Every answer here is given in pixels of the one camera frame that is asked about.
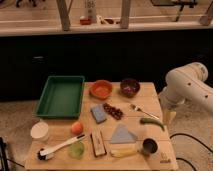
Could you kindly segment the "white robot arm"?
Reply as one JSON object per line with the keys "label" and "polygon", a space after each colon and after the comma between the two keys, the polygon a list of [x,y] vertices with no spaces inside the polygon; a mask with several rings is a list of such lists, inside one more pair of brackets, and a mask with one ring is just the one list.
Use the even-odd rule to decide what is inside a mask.
{"label": "white robot arm", "polygon": [[191,100],[213,115],[213,88],[205,84],[206,66],[193,62],[170,70],[165,77],[166,86],[159,93],[163,123],[169,125],[176,116],[175,108]]}

